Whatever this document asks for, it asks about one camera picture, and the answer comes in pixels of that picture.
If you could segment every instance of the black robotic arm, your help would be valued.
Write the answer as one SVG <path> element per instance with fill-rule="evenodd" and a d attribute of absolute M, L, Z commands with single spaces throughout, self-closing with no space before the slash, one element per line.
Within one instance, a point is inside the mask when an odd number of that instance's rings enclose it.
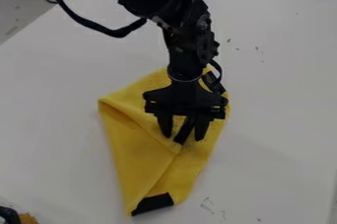
<path fill-rule="evenodd" d="M 140 17 L 135 23 L 112 31 L 86 20 L 72 12 L 63 0 L 56 0 L 78 23 L 111 37 L 125 37 L 152 20 L 163 29 L 168 46 L 168 76 L 171 85 L 160 90 L 144 93 L 145 112 L 158 118 L 159 126 L 166 137 L 171 136 L 173 116 L 186 116 L 185 123 L 174 138 L 183 144 L 195 128 L 195 139 L 204 138 L 209 124 L 215 118 L 226 117 L 227 99 L 221 95 L 222 69 L 214 61 L 219 44 L 211 31 L 208 6 L 203 0 L 118 0 L 130 13 Z M 211 64 L 220 72 L 218 78 L 203 69 Z M 210 92 L 200 86 L 202 79 Z"/>

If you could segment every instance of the white table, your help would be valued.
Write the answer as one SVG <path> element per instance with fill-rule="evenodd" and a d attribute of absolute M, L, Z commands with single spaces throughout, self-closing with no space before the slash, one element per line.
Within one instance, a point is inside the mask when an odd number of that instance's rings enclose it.
<path fill-rule="evenodd" d="M 58 7 L 0 47 L 0 195 L 42 224 L 327 223 L 337 0 L 205 1 L 233 114 L 188 200 L 126 217 L 97 113 L 98 97 L 166 66 L 161 31 L 114 39 Z M 135 20 L 115 0 L 67 2 L 109 27 Z M 200 207 L 207 197 L 214 214 Z"/>

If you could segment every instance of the yellow cloth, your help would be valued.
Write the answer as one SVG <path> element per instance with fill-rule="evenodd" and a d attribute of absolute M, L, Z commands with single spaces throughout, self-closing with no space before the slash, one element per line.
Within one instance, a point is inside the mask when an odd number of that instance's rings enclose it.
<path fill-rule="evenodd" d="M 175 116 L 172 137 L 161 133 L 157 118 L 145 113 L 143 93 L 170 84 L 166 69 L 99 100 L 99 111 L 113 153 L 126 211 L 131 214 L 143 198 L 169 193 L 174 204 L 185 200 L 206 165 L 225 120 L 215 119 L 206 136 L 184 145 L 173 141 L 184 117 Z M 227 119 L 231 108 L 227 106 Z"/>

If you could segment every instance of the yellow towel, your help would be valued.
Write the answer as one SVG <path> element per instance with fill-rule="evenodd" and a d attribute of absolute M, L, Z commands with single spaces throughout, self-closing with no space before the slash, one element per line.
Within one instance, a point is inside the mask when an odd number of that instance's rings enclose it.
<path fill-rule="evenodd" d="M 184 117 L 174 118 L 172 137 L 161 133 L 157 118 L 144 112 L 146 91 L 170 84 L 166 69 L 99 100 L 99 111 L 113 153 L 128 214 L 181 203 L 206 165 L 225 120 L 215 119 L 201 141 L 188 137 L 184 145 L 173 141 Z M 227 118 L 231 108 L 226 107 Z"/>

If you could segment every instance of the black object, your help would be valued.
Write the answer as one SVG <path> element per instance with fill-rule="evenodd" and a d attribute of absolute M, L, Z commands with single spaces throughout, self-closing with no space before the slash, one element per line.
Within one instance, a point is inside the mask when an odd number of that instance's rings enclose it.
<path fill-rule="evenodd" d="M 169 193 L 146 197 L 139 202 L 136 210 L 134 210 L 131 214 L 132 216 L 135 216 L 141 213 L 146 213 L 152 210 L 161 209 L 168 206 L 173 206 L 173 200 L 170 197 Z"/>
<path fill-rule="evenodd" d="M 168 75 L 171 85 L 144 93 L 145 111 L 153 113 L 166 137 L 171 136 L 173 116 L 186 116 L 184 126 L 175 137 L 183 144 L 195 128 L 195 139 L 205 137 L 209 124 L 214 119 L 226 117 L 228 100 L 221 95 L 222 70 L 213 60 L 219 44 L 211 31 L 208 6 L 203 0 L 118 0 L 129 12 L 140 17 L 138 21 L 119 30 L 110 30 L 75 14 L 64 3 L 56 0 L 61 8 L 79 24 L 111 37 L 125 37 L 142 27 L 147 19 L 163 29 L 169 52 Z M 203 69 L 213 65 L 220 77 L 214 74 L 203 77 L 211 92 L 200 86 Z"/>
<path fill-rule="evenodd" d="M 6 224 L 21 224 L 20 216 L 14 209 L 0 206 L 0 217 Z"/>

